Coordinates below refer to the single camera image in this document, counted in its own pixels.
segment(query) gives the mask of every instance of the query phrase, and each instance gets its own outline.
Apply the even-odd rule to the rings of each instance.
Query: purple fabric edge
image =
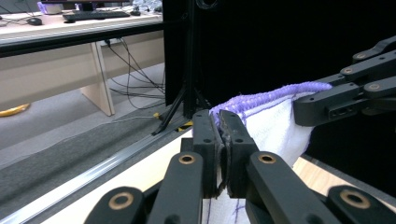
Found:
[[[216,125],[219,127],[219,112],[220,110],[228,110],[236,114],[243,114],[251,108],[257,107],[259,105],[264,105],[270,103],[276,99],[282,98],[287,95],[293,95],[303,92],[319,92],[326,91],[332,88],[329,83],[323,82],[303,82],[300,84],[290,84],[283,86],[274,91],[261,92],[250,95],[239,95],[231,98],[229,101],[216,105],[209,110],[209,114],[212,114]]]

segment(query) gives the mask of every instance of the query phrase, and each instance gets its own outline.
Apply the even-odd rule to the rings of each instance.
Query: white fabric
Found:
[[[273,152],[291,167],[306,150],[313,127],[296,125],[292,113],[292,102],[305,92],[291,94],[265,105],[260,105],[244,114],[245,125],[259,150]],[[250,223],[245,210],[244,199],[230,199],[224,190],[217,199],[203,201],[202,223],[209,224],[245,224]]]

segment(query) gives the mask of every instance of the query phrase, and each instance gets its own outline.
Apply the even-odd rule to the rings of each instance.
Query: keyboard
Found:
[[[130,17],[131,15],[124,11],[81,11],[72,14],[63,14],[67,21],[87,21],[87,20],[104,20],[112,18]]]

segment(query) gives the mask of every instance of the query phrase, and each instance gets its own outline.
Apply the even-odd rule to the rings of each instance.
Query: wire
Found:
[[[132,86],[126,86],[126,85],[123,85],[123,84],[120,84],[118,81],[116,81],[116,80],[114,80],[114,78],[111,78],[111,80],[113,81],[113,82],[115,82],[116,84],[118,84],[118,85],[120,85],[120,86],[122,86],[122,87],[127,87],[127,88],[131,88],[131,89],[138,89],[138,88],[154,88],[154,87],[149,87],[149,86],[147,86],[147,87],[142,87],[142,86],[140,86],[140,87],[132,87]]]
[[[163,68],[163,82],[161,83],[162,86],[165,86],[165,67]]]
[[[27,25],[27,24],[28,24],[27,22],[26,22],[26,23],[19,23],[19,21],[26,21],[26,20],[28,20],[28,19],[30,19],[30,18],[32,18],[32,17],[24,17],[24,18],[19,18],[19,19],[8,19],[8,18],[3,18],[2,21],[7,20],[7,21],[5,21],[5,22],[6,22],[5,25],[8,25],[8,24],[10,24],[10,23],[18,24],[18,25]]]
[[[128,52],[129,58],[132,58],[132,60],[134,61],[134,63],[136,64],[136,66],[139,68],[140,71],[142,71],[142,76],[145,77],[152,85],[154,85],[155,87],[157,87],[157,89],[159,91],[161,91],[162,93],[164,93],[164,91],[158,87],[158,85],[156,83],[154,83],[144,72],[144,70],[139,66],[139,63],[134,59],[134,56],[132,56],[131,52],[129,51],[128,45],[125,43],[125,40],[123,38],[120,38],[120,41],[122,43],[122,45],[125,47],[126,51]]]
[[[5,11],[8,12],[9,14],[12,14],[12,12],[9,11],[8,9],[6,9],[5,7],[0,6],[0,8],[2,8],[3,10],[5,10]]]
[[[25,3],[25,5],[27,6],[27,8],[28,8],[28,10],[30,11],[31,14],[29,14],[28,11],[23,10],[23,9],[21,9],[20,7],[17,6],[17,3],[21,3],[21,2],[24,2],[24,3]],[[14,2],[14,7],[17,8],[17,9],[19,9],[21,12],[24,12],[24,13],[28,14],[28,15],[31,16],[31,17],[34,17],[34,16],[35,16],[35,14],[33,13],[32,9],[30,9],[30,7],[29,7],[29,4],[28,4],[26,1],[15,1],[15,2]]]
[[[127,53],[128,53],[128,61],[126,61],[125,59],[123,59],[113,48],[111,48],[111,45],[110,45],[110,41],[109,41],[109,40],[105,40],[105,42],[107,43],[107,46],[109,47],[109,49],[110,49],[115,55],[117,55],[117,57],[119,57],[119,58],[122,59],[126,64],[128,64],[128,80],[127,80],[127,85],[126,85],[126,86],[125,86],[125,85],[121,85],[121,86],[123,86],[123,87],[126,87],[126,91],[117,91],[117,90],[114,90],[114,89],[111,89],[111,90],[112,90],[112,91],[115,91],[115,92],[117,92],[117,93],[119,93],[119,94],[126,95],[126,96],[128,97],[128,101],[129,101],[129,103],[131,104],[131,106],[133,106],[133,107],[136,108],[136,109],[148,109],[148,108],[152,108],[152,107],[157,106],[157,105],[153,105],[153,106],[150,106],[150,107],[138,107],[138,106],[134,105],[134,103],[132,102],[130,96],[148,97],[148,98],[159,98],[159,96],[147,95],[147,94],[139,94],[139,93],[132,93],[132,92],[130,92],[129,89],[130,89],[130,88],[131,88],[131,89],[133,88],[133,87],[130,86],[131,77],[133,77],[133,78],[135,78],[135,79],[137,79],[137,80],[139,80],[139,81],[152,84],[155,88],[157,88],[157,90],[159,90],[159,91],[162,92],[162,93],[164,93],[163,84],[162,84],[161,87],[160,87],[157,83],[154,83],[154,82],[147,76],[147,74],[144,72],[144,70],[139,66],[138,62],[134,59],[134,56],[133,56],[133,55],[131,54],[131,52],[129,51],[128,45],[125,43],[124,39],[123,39],[123,38],[119,38],[119,40],[121,41],[122,45],[124,46],[124,48],[126,49],[126,51],[127,51]],[[136,66],[138,67],[138,69],[134,68],[134,67],[131,65],[131,59],[134,61],[134,63],[135,63]],[[131,72],[131,68],[133,68],[138,74],[140,74],[142,77],[146,78],[148,81],[141,80],[141,79],[139,79],[139,78],[133,76],[133,75],[132,75],[132,72]]]
[[[133,66],[131,66],[130,62],[125,61],[125,59],[123,59],[113,48],[111,48],[110,45],[108,45],[108,46],[109,46],[110,50],[113,51],[113,53],[114,53],[117,57],[119,57],[119,58],[122,59],[126,64],[129,65],[129,68],[133,68],[138,74],[142,75],[143,77],[145,76],[141,71],[139,71],[139,70],[137,70],[136,68],[134,68]],[[131,73],[129,73],[129,75],[132,76],[133,78],[135,78],[136,80],[141,81],[141,82],[145,82],[145,83],[150,83],[150,84],[152,84],[152,83],[149,82],[149,81],[145,81],[145,80],[142,80],[142,79],[140,79],[140,78],[134,77]]]

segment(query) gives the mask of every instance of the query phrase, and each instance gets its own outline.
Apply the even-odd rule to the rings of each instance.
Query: tripod leg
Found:
[[[195,97],[198,99],[199,105],[201,106],[201,108],[203,109],[210,109],[212,108],[212,106],[206,101],[205,97],[198,92],[198,90],[195,90]]]
[[[161,122],[160,126],[151,135],[156,135],[157,133],[160,133],[166,129],[166,127],[169,124],[169,121],[171,121],[171,118],[175,115],[178,107],[180,106],[181,102],[184,100],[185,94],[186,94],[186,87],[183,86],[180,92],[178,93],[177,98],[173,102],[170,110],[166,113],[166,116]]]

